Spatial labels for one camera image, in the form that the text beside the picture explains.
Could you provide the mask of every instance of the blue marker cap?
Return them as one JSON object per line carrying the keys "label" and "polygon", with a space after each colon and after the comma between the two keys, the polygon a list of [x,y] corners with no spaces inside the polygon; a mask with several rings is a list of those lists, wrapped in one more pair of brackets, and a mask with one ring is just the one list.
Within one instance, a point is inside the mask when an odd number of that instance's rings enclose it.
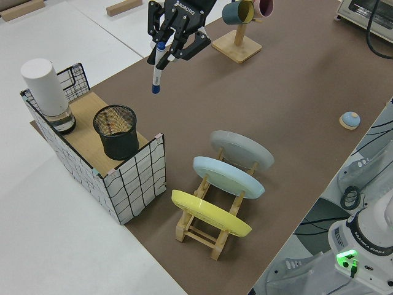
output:
{"label": "blue marker cap", "polygon": [[159,42],[159,43],[157,43],[157,49],[158,50],[164,50],[165,49],[165,43],[164,42]]}
{"label": "blue marker cap", "polygon": [[160,92],[160,86],[159,85],[153,85],[152,86],[152,92],[154,94],[157,94],[158,92]]}

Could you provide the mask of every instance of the gripper logo text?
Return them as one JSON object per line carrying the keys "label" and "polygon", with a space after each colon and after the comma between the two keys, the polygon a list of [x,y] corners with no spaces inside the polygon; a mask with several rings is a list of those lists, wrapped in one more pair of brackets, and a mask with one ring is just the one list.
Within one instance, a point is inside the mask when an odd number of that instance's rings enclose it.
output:
{"label": "gripper logo text", "polygon": [[180,8],[183,8],[185,11],[187,11],[188,13],[194,15],[195,11],[190,9],[189,7],[185,6],[183,3],[180,3],[179,0],[177,0],[177,2],[175,3],[175,6],[179,6]]}

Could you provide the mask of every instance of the brown tabletop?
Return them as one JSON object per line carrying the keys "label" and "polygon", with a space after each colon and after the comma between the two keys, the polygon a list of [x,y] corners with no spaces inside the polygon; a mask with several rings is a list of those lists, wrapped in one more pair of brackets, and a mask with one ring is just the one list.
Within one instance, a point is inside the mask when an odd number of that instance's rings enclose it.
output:
{"label": "brown tabletop", "polygon": [[[165,134],[168,189],[126,226],[189,294],[247,294],[393,94],[391,62],[371,53],[364,30],[333,20],[338,5],[276,1],[270,18],[247,26],[261,52],[239,65],[208,47],[169,64],[158,95],[145,60],[93,87],[108,104],[131,106],[146,138]],[[212,40],[235,29],[207,27]],[[338,122],[346,111],[361,116],[353,132]],[[255,174],[266,192],[238,213],[251,233],[230,236],[218,261],[201,243],[175,240],[181,211],[170,200],[172,189],[199,185],[193,158],[216,156],[214,130],[252,138],[276,160]],[[217,189],[206,199],[226,209],[233,201]]]}

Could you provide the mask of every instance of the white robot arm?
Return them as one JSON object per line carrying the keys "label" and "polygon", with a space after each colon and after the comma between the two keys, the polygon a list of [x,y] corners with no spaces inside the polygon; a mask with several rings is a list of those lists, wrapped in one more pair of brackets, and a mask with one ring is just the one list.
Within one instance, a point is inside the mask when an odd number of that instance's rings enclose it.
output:
{"label": "white robot arm", "polygon": [[332,224],[328,239],[336,269],[380,294],[393,293],[393,190]]}
{"label": "white robot arm", "polygon": [[393,230],[393,197],[387,204],[384,215],[387,225],[390,227],[391,230]]}

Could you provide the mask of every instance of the white marker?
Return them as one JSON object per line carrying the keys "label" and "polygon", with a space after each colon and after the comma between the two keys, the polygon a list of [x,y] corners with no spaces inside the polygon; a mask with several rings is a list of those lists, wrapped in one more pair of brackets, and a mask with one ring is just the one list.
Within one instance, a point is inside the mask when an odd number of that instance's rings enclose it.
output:
{"label": "white marker", "polygon": [[154,94],[160,92],[160,80],[161,80],[162,70],[157,69],[157,63],[161,60],[164,54],[165,54],[165,43],[159,42],[157,44],[157,49],[155,51],[155,64],[154,64],[153,87],[152,87],[152,92]]}

